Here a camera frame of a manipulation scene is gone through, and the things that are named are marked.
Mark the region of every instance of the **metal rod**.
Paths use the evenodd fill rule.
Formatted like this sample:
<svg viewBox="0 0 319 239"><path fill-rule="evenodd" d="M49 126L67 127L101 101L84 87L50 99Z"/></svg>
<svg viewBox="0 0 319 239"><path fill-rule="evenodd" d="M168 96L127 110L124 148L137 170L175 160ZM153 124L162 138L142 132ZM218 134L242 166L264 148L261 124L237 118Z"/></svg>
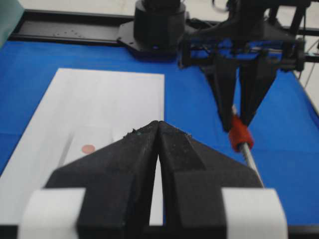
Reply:
<svg viewBox="0 0 319 239"><path fill-rule="evenodd" d="M291 26L290 26L290 34L297 36L299 31L299 26L305 15L305 12L306 12L305 7L297 7L293 22L291 23Z"/></svg>
<svg viewBox="0 0 319 239"><path fill-rule="evenodd" d="M277 14L278 14L278 9L279 9L279 6L270 9L268 22L271 25L275 25L275 23L276 23L276 20L277 20L276 17L277 17Z"/></svg>
<svg viewBox="0 0 319 239"><path fill-rule="evenodd" d="M256 172L256 174L257 174L257 176L258 176L258 178L259 178L259 180L260 180L260 183L261 183L261 185L262 185L263 188L264 188L265 186L264 186L263 180L262 180L261 177L260 177L258 168L257 168L257 166L256 166L256 164L255 164L255 160L254 160L254 158L253 158L253 155L251 154L251 151L250 151L250 149L249 149L248 144L247 144L247 143L241 144L241 146L240 146L240 151L242 152L242 154L243 154L243 156L244 156L244 159L245 159L245 161L246 161L248 167L250 167L251 169L253 169L253 170Z"/></svg>

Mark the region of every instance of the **white sheet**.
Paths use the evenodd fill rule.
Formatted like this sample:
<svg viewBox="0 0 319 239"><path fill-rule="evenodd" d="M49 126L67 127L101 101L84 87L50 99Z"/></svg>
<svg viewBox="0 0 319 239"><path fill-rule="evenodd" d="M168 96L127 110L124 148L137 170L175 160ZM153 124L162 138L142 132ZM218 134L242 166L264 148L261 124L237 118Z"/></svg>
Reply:
<svg viewBox="0 0 319 239"><path fill-rule="evenodd" d="M20 222L78 127L109 127L117 141L163 118L164 75L59 69L0 178L0 224Z"/></svg>

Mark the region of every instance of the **blue table surface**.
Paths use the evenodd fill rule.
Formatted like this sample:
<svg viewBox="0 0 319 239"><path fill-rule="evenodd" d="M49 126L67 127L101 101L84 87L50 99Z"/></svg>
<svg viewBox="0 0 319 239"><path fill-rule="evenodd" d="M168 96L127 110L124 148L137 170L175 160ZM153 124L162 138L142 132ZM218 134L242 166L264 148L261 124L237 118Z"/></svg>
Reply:
<svg viewBox="0 0 319 239"><path fill-rule="evenodd" d="M58 68L165 74L165 121L244 163L197 67L140 61L121 47L8 41L0 50L0 173ZM249 128L261 176L277 190L288 224L319 224L319 119L292 73L278 72Z"/></svg>

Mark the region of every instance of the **penny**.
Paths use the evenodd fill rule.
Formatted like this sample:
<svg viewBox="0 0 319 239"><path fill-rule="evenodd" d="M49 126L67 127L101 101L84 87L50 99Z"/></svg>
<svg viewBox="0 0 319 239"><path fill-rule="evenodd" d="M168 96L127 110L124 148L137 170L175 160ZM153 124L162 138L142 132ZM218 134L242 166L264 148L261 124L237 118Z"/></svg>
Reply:
<svg viewBox="0 0 319 239"><path fill-rule="evenodd" d="M93 153L95 151L95 147L91 144L87 144L82 147L82 152L85 154Z"/></svg>

